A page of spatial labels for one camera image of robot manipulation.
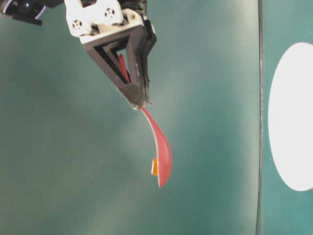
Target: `teal wall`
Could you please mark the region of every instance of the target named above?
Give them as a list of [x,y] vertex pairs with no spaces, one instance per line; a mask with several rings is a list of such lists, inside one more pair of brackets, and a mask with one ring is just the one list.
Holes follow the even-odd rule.
[[291,45],[298,42],[313,44],[312,10],[313,2],[310,0],[263,0],[265,112],[262,235],[313,234],[313,191],[296,192],[284,184],[275,168],[268,140],[268,97],[275,69]]
[[158,43],[149,112],[173,152],[150,175],[154,140],[70,36],[0,16],[0,234],[255,234],[259,170],[256,0],[148,1]]

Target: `white oval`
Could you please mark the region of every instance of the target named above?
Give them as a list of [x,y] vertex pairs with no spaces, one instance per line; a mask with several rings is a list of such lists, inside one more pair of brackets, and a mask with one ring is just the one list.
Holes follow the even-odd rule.
[[297,43],[281,58],[268,104],[268,133],[282,180],[293,190],[313,188],[313,45]]

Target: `red object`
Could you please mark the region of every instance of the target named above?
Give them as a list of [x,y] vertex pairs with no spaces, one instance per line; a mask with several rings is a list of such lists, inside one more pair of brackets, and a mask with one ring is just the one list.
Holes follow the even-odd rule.
[[158,127],[156,122],[149,115],[147,110],[141,108],[141,111],[146,116],[148,122],[150,123],[155,142],[156,142],[156,160],[157,160],[157,179],[158,186],[162,187],[165,182],[170,177],[172,168],[172,153],[170,145],[164,136],[161,129]]
[[122,54],[119,55],[118,62],[119,62],[119,70],[121,71],[122,75],[125,77],[125,80],[127,81],[127,83],[130,83],[131,79],[128,77],[124,56]]

